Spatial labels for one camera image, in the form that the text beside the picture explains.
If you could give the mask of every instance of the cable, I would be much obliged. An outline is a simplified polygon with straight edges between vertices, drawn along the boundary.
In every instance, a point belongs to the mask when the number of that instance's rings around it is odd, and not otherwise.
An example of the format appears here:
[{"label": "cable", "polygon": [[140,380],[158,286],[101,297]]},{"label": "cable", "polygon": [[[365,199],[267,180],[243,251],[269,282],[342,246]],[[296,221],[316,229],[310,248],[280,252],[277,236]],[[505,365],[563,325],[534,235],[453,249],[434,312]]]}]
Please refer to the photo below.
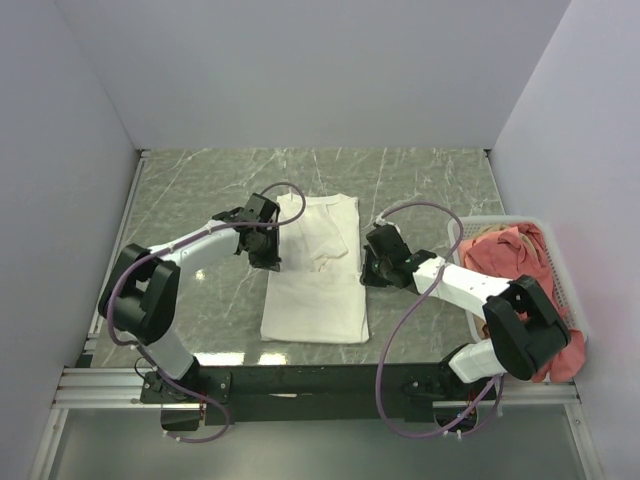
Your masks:
[{"label": "cable", "polygon": [[151,260],[153,260],[154,258],[158,258],[158,257],[162,257],[163,255],[166,255],[167,253],[170,253],[172,250],[175,249],[179,249],[182,247],[186,247],[188,245],[191,245],[192,243],[200,240],[201,238],[206,237],[207,235],[211,235],[215,232],[219,232],[220,230],[225,230],[227,228],[235,228],[235,227],[265,227],[265,228],[270,228],[270,227],[282,227],[284,225],[289,225],[290,223],[295,222],[296,220],[298,220],[302,214],[304,213],[305,209],[307,208],[307,200],[304,196],[304,193],[302,193],[302,190],[300,190],[300,188],[298,188],[296,185],[294,185],[293,183],[289,183],[289,182],[277,182],[277,183],[273,183],[271,185],[269,185],[267,188],[265,188],[262,192],[261,195],[264,195],[266,192],[268,192],[269,190],[271,190],[272,188],[278,187],[278,186],[287,186],[292,188],[293,190],[296,191],[296,193],[300,196],[302,205],[300,206],[300,211],[298,211],[298,213],[296,213],[293,217],[287,219],[287,220],[283,220],[282,222],[271,222],[271,223],[263,223],[263,222],[237,222],[237,223],[225,223],[222,225],[216,225],[215,227],[211,228],[210,230],[203,230],[200,231],[198,233],[195,233],[193,235],[191,235],[190,237],[187,237],[179,242],[174,243],[171,247],[167,247],[167,248],[163,248],[162,250],[158,250],[157,252],[153,252],[145,257],[140,258],[139,260],[136,260],[135,262],[133,262],[129,268],[127,268],[124,273],[120,276],[120,278],[118,279],[118,281],[116,282],[116,284],[113,287],[113,290],[111,292],[111,296],[109,297],[109,301],[107,302],[107,315],[106,315],[106,320],[107,320],[107,331],[109,333],[109,337],[111,338],[111,341],[113,343],[115,343],[118,346],[126,346],[126,345],[132,345],[133,347],[137,348],[138,351],[140,352],[140,355],[142,355],[142,357],[149,362],[149,364],[151,365],[152,368],[157,369],[158,374],[164,379],[164,381],[169,384],[171,387],[175,388],[176,390],[178,390],[179,392],[184,393],[185,395],[189,395],[193,398],[196,398],[202,402],[206,402],[210,405],[213,405],[214,407],[216,407],[218,410],[220,410],[224,417],[225,417],[225,424],[223,425],[223,427],[215,434],[209,436],[209,437],[204,437],[204,438],[183,438],[180,437],[174,433],[171,432],[167,432],[167,435],[170,436],[171,438],[176,439],[176,441],[179,442],[184,442],[184,443],[206,443],[206,442],[210,442],[211,440],[215,440],[217,438],[220,438],[222,435],[224,435],[224,433],[229,429],[229,426],[231,425],[231,414],[229,413],[229,410],[227,410],[220,402],[217,402],[216,400],[214,400],[211,397],[208,397],[206,395],[202,395],[200,393],[194,392],[192,390],[189,390],[188,388],[183,387],[182,385],[179,385],[175,380],[173,380],[166,372],[164,372],[154,361],[153,359],[147,354],[147,352],[145,352],[144,348],[142,348],[142,346],[140,345],[140,343],[137,340],[121,340],[120,338],[118,338],[116,331],[115,331],[115,322],[113,319],[113,315],[114,315],[114,310],[115,310],[115,298],[118,298],[118,296],[122,293],[122,289],[124,287],[124,284],[126,283],[127,279],[129,278],[129,275],[131,275],[134,271],[136,271],[140,266],[144,265],[147,262],[150,262]]},{"label": "cable", "polygon": [[476,425],[475,427],[473,427],[468,432],[463,432],[462,433],[463,437],[467,437],[469,435],[473,435],[474,433],[479,432],[480,430],[482,430],[484,427],[487,426],[489,421],[493,417],[495,417],[496,413],[498,412],[498,406],[500,405],[500,402],[502,401],[502,394],[503,393],[504,393],[504,376],[500,375],[500,387],[498,388],[498,394],[496,395],[496,399],[493,402],[493,406],[491,407],[491,410],[489,411],[487,416],[482,419],[482,422],[480,422],[480,425]]},{"label": "cable", "polygon": [[133,364],[133,370],[136,372],[136,375],[138,375],[141,379],[144,380],[144,375],[142,375],[139,371],[138,371],[138,362],[140,360],[144,360],[144,357],[138,357],[138,359],[136,360],[136,362]]},{"label": "cable", "polygon": [[[487,395],[487,393],[489,393],[489,390],[491,390],[491,387],[493,385],[495,385],[495,383],[498,381],[499,376],[495,376],[492,379],[490,379],[487,382],[487,384],[485,385],[485,387],[482,389],[482,391],[478,394],[478,396],[469,404],[469,406],[458,417],[456,417],[454,420],[452,420],[448,424],[444,425],[443,427],[441,427],[439,429],[436,429],[436,430],[433,430],[433,431],[429,431],[429,432],[412,432],[412,431],[408,431],[408,430],[402,430],[399,427],[397,427],[391,421],[391,419],[387,416],[386,412],[384,411],[384,405],[382,404],[382,371],[384,369],[384,362],[387,360],[387,356],[389,355],[389,350],[391,349],[391,343],[393,342],[393,339],[397,335],[397,333],[400,330],[400,328],[402,328],[402,325],[404,325],[404,323],[411,316],[411,314],[413,314],[413,312],[416,311],[416,309],[422,304],[422,302],[424,302],[427,299],[427,297],[429,297],[429,295],[436,289],[436,287],[438,286],[438,284],[442,280],[442,277],[444,276],[444,270],[445,270],[445,268],[447,266],[447,262],[449,261],[449,259],[453,255],[453,253],[460,246],[460,243],[462,242],[462,238],[463,238],[463,235],[464,235],[464,225],[462,224],[462,221],[460,220],[460,218],[455,213],[453,213],[451,210],[449,210],[448,208],[443,207],[442,205],[439,205],[439,204],[433,203],[433,202],[418,201],[418,202],[405,203],[405,204],[402,204],[402,205],[400,205],[398,207],[394,207],[394,208],[391,208],[389,210],[385,210],[380,215],[380,217],[384,219],[384,218],[388,217],[389,215],[391,215],[392,213],[395,213],[395,212],[397,212],[399,210],[403,210],[403,209],[408,208],[408,207],[414,207],[414,206],[432,207],[432,208],[436,208],[438,210],[441,210],[441,211],[449,214],[449,216],[451,218],[453,218],[453,220],[458,224],[459,233],[458,233],[458,237],[456,238],[456,241],[453,243],[451,248],[445,254],[445,256],[444,256],[444,260],[445,261],[442,263],[442,265],[438,269],[438,273],[436,275],[436,278],[435,278],[434,282],[404,312],[404,314],[402,315],[402,318],[396,324],[396,326],[394,327],[393,331],[391,332],[391,335],[389,335],[389,338],[387,339],[384,347],[382,348],[382,353],[380,354],[380,361],[378,362],[378,368],[376,369],[375,396],[376,396],[376,407],[378,409],[378,414],[380,415],[380,418],[382,419],[382,421],[387,425],[387,427],[389,427],[389,429],[391,431],[393,431],[396,435],[399,435],[401,437],[414,438],[414,439],[423,439],[423,438],[433,438],[433,437],[436,437],[436,436],[439,436],[439,435],[442,435],[442,434],[446,434],[451,428],[455,427],[460,422],[462,422],[465,419],[465,417],[469,414],[469,412],[471,412],[474,408],[476,408],[477,405],[480,403],[480,401]],[[499,400],[496,400],[496,403],[494,404],[494,408],[496,410],[498,408],[497,407],[498,403],[499,403]],[[484,426],[485,423],[486,423],[486,419],[485,419],[485,421],[483,421],[481,426]]]}]

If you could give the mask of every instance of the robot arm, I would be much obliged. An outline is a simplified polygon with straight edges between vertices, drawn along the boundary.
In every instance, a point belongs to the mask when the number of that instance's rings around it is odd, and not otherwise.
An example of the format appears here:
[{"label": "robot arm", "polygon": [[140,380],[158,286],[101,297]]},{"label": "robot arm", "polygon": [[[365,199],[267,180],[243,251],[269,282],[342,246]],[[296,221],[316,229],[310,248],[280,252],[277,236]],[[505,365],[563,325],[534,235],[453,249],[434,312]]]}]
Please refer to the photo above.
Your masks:
[{"label": "robot arm", "polygon": [[[411,253],[393,225],[367,235],[364,285],[393,285],[424,293],[445,262],[435,253]],[[490,340],[464,345],[444,360],[464,383],[505,372],[529,380],[570,341],[569,331],[538,282],[527,276],[511,281],[447,265],[431,293],[484,318]],[[522,321],[519,315],[526,315]]]},{"label": "robot arm", "polygon": [[[98,310],[106,317],[111,292],[124,271],[140,258],[161,250],[170,253],[154,258],[131,274],[120,295],[114,299],[114,324],[135,338],[146,354],[171,378],[188,388],[198,388],[199,363],[182,344],[173,327],[178,288],[201,268],[229,255],[246,251],[255,268],[278,270],[277,227],[255,227],[253,223],[274,223],[280,209],[275,202],[253,194],[244,208],[215,215],[201,228],[164,245],[145,249],[136,244],[126,246],[115,266]],[[204,235],[182,248],[173,248],[182,240],[209,231],[224,223],[238,224]]]}]

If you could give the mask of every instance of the white wall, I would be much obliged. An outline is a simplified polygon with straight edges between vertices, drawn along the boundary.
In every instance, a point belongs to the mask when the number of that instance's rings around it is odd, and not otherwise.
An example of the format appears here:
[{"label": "white wall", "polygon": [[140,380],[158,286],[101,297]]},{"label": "white wall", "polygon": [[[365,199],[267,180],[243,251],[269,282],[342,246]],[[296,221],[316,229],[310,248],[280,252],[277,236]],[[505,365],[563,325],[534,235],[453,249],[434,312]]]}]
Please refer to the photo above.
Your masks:
[{"label": "white wall", "polygon": [[510,213],[549,221],[591,328],[578,388],[608,478],[638,478],[640,3],[573,0],[493,151]]},{"label": "white wall", "polygon": [[86,336],[135,165],[51,0],[0,4],[0,471],[25,478]]},{"label": "white wall", "polygon": [[473,146],[569,0],[56,0],[137,147]]}]

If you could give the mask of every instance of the green marble surface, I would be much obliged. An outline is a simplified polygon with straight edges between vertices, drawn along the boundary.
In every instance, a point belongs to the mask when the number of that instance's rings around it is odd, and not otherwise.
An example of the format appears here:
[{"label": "green marble surface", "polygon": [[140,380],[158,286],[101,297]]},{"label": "green marble surface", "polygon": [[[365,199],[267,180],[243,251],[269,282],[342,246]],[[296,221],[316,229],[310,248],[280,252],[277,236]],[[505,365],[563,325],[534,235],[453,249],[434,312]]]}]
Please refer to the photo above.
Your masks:
[{"label": "green marble surface", "polygon": [[[309,196],[358,197],[363,238],[378,213],[411,200],[438,202],[460,216],[504,213],[488,160],[479,149],[154,150],[144,159],[122,245],[152,246],[177,238],[283,179]],[[449,246],[448,220],[446,214],[423,207],[394,218],[412,249],[440,254]],[[391,329],[414,300],[407,291],[369,288],[371,338],[363,345],[263,342],[266,286],[267,272],[251,269],[244,257],[233,257],[204,268],[181,292],[174,322],[202,364],[375,363]],[[136,352],[112,345],[105,330],[92,366],[131,367]],[[469,341],[464,312],[429,299],[396,337],[389,361],[439,361]]]}]

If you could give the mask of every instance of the laundry basket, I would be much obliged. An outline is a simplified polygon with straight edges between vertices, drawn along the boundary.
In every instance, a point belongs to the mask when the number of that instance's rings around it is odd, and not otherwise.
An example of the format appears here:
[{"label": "laundry basket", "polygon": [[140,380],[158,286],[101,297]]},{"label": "laundry basket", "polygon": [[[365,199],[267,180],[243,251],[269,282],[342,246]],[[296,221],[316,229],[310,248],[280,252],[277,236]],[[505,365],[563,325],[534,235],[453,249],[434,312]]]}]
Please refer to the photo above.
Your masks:
[{"label": "laundry basket", "polygon": [[[551,230],[543,222],[537,218],[521,217],[518,215],[482,215],[477,217],[461,217],[460,220],[464,226],[463,239],[465,240],[475,237],[481,230],[491,225],[511,225],[521,222],[531,222],[536,225],[544,234],[544,239],[547,244],[547,256],[549,257],[549,263],[553,272],[556,301],[559,306],[568,307],[568,313],[564,317],[564,321],[567,327],[580,330],[585,341],[587,340],[588,333],[584,313],[578,302],[569,274],[562,263],[560,250],[555,238],[551,233]],[[449,221],[447,232],[449,234],[450,245],[454,244],[459,230],[458,224],[454,220]],[[457,251],[453,254],[453,261],[460,265],[460,256]],[[469,322],[469,328],[471,329],[471,336],[476,342],[479,342],[481,338],[478,334],[473,315],[470,312],[466,312],[466,314],[467,321]]]}]

